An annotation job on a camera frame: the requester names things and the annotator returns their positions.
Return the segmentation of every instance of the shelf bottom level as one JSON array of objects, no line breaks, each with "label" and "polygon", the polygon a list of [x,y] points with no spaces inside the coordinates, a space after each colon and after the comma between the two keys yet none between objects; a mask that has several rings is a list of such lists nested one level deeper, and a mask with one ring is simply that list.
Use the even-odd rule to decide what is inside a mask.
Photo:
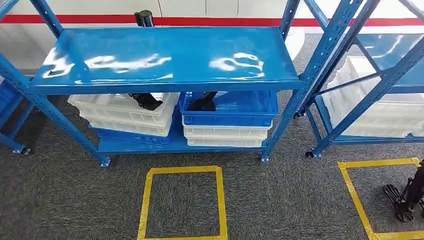
[{"label": "shelf bottom level", "polygon": [[133,141],[112,138],[100,138],[98,152],[106,155],[117,154],[170,154],[170,153],[207,153],[207,152],[262,152],[265,150],[265,141],[261,147],[231,147],[231,146],[189,146],[184,137],[181,114],[175,118],[169,130],[170,144],[168,146],[151,145]]},{"label": "shelf bottom level", "polygon": [[[327,131],[327,134],[333,130],[330,121],[329,111],[324,104],[323,98],[317,96],[315,105],[318,109],[321,120]],[[406,137],[376,137],[376,136],[348,136],[339,135],[335,138],[333,144],[348,145],[348,144],[407,144],[407,143],[424,143],[424,137],[408,135]]]}]

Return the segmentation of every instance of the shelf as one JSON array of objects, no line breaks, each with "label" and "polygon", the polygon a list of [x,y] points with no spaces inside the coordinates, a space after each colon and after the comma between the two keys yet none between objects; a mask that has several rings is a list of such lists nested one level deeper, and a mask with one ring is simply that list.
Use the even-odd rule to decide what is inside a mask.
[{"label": "shelf", "polygon": [[[327,107],[324,104],[321,96],[315,97],[315,105],[318,109],[321,120],[327,133],[333,130],[330,122],[330,115]],[[416,137],[408,135],[407,137],[374,137],[374,136],[347,136],[339,135],[335,138],[334,144],[347,145],[347,144],[395,144],[395,143],[424,143],[424,137]]]},{"label": "shelf", "polygon": [[[358,34],[356,43],[377,72],[395,66],[424,34]],[[418,62],[393,87],[390,94],[424,93],[422,71]]]},{"label": "shelf", "polygon": [[278,27],[68,28],[29,88],[44,95],[299,89]]},{"label": "shelf", "polygon": [[217,147],[217,146],[189,146],[184,137],[181,114],[175,118],[175,123],[169,130],[170,145],[150,145],[132,141],[116,140],[111,138],[100,139],[98,152],[106,155],[117,154],[160,154],[160,153],[199,153],[199,152],[262,152],[262,147]]}]

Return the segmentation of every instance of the shelf upright post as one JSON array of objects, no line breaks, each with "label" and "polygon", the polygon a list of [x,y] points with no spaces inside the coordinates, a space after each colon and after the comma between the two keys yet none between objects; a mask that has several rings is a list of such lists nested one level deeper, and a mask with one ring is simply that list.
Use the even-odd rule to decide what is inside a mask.
[{"label": "shelf upright post", "polygon": [[334,139],[342,134],[356,119],[358,119],[371,105],[387,94],[391,87],[401,79],[415,64],[424,57],[424,37],[390,70],[381,75],[381,81],[350,111],[346,117],[318,143],[312,150],[317,157],[327,148]]},{"label": "shelf upright post", "polygon": [[[44,0],[30,0],[37,9],[45,23],[59,38],[63,28]],[[85,150],[91,153],[100,161],[101,167],[108,167],[110,158],[97,152],[97,147],[88,140],[78,128],[76,128],[44,95],[33,94],[28,90],[30,78],[23,75],[16,69],[2,54],[0,54],[0,74],[4,80],[14,87],[19,93],[34,103],[39,110],[48,116],[53,122],[60,126],[68,135],[73,137]]]},{"label": "shelf upright post", "polygon": [[335,49],[340,37],[348,27],[349,22],[357,12],[362,0],[341,0],[333,18],[331,19],[328,27],[325,29],[324,34],[319,40],[318,46],[310,58],[305,71],[299,76],[301,81],[305,82],[305,86],[293,91],[290,100],[288,101],[281,118],[277,123],[272,135],[266,140],[266,149],[263,151],[261,160],[268,161],[268,157],[273,147],[277,144],[284,129],[286,129],[293,115],[300,107],[304,96],[310,88],[317,81],[319,73],[322,71],[324,64],[330,57],[330,54]]},{"label": "shelf upright post", "polygon": [[49,5],[45,0],[30,0],[35,9],[37,9],[39,15],[44,20],[45,24],[53,32],[54,36],[58,39],[61,33],[64,31],[61,23],[59,22],[56,15],[50,9]]},{"label": "shelf upright post", "polygon": [[[329,78],[330,74],[334,71],[336,68],[336,65],[340,62],[342,59],[344,53],[349,50],[349,48],[352,46],[353,42],[355,41],[358,33],[364,26],[365,22],[368,20],[368,18],[371,16],[373,11],[376,9],[377,5],[379,4],[380,0],[367,0],[365,5],[363,6],[362,10],[360,11],[359,15],[357,16],[356,20],[353,22],[350,29],[347,31],[346,36],[343,37],[340,44],[337,46],[337,48],[334,50],[334,54],[330,57],[328,63],[325,65],[324,70],[322,71],[322,74],[319,76],[318,80],[316,81],[316,84],[311,88],[310,92],[306,95],[306,98],[304,99],[302,105],[297,110],[295,117],[304,116],[306,112],[306,108],[312,105],[314,102],[315,95],[317,91],[320,91],[321,88],[326,83],[327,79]],[[318,5],[315,4],[315,11],[322,12],[321,9],[318,7]]]},{"label": "shelf upright post", "polygon": [[33,102],[39,110],[60,126],[68,135],[81,144],[85,150],[95,156],[101,167],[108,167],[110,158],[97,152],[97,147],[88,140],[47,98],[43,95],[32,94],[27,85],[30,78],[16,69],[2,54],[0,54],[0,74],[19,93]]},{"label": "shelf upright post", "polygon": [[285,41],[289,29],[292,26],[293,18],[295,17],[296,10],[298,9],[301,0],[288,0],[285,5],[284,14],[282,15],[279,31],[281,32],[282,39]]}]

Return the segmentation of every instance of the stacked crates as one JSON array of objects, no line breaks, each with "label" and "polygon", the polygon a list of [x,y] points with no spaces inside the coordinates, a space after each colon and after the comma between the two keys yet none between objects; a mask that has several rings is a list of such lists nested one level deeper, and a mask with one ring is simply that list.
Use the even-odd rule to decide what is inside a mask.
[{"label": "stacked crates", "polygon": [[163,102],[153,111],[141,108],[128,94],[71,95],[68,102],[79,109],[99,137],[166,146],[180,94],[151,95]]},{"label": "stacked crates", "polygon": [[[328,88],[375,73],[363,56],[348,56]],[[381,80],[375,77],[322,95],[335,128]],[[404,138],[424,136],[424,94],[386,94],[368,108],[342,135]]]},{"label": "stacked crates", "polygon": [[183,92],[179,100],[189,146],[261,147],[278,113],[276,91],[219,92],[215,111],[187,110],[203,92]]}]

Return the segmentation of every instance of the gray carpet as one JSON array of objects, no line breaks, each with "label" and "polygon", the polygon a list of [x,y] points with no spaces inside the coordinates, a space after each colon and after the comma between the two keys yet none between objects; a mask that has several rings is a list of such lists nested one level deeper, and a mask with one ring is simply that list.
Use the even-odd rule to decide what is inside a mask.
[{"label": "gray carpet", "polygon": [[[307,36],[295,61],[299,72],[318,39]],[[348,54],[361,53],[353,47]],[[281,109],[289,95],[279,94]],[[96,141],[76,108],[65,98],[57,105]],[[332,145],[321,158],[305,159],[304,152],[316,144],[305,117],[290,123],[267,163],[260,163],[257,153],[121,155],[102,169],[39,112],[31,114],[17,140],[33,145],[34,153],[16,156],[0,147],[2,240],[135,240],[149,169],[207,165],[222,167],[230,240],[362,240],[367,236],[337,161],[424,157],[423,144],[417,143]],[[424,230],[419,216],[413,223],[394,220],[381,189],[388,183],[403,188],[413,165],[348,172],[376,233]],[[217,235],[216,198],[214,173],[155,175],[146,236]]]}]

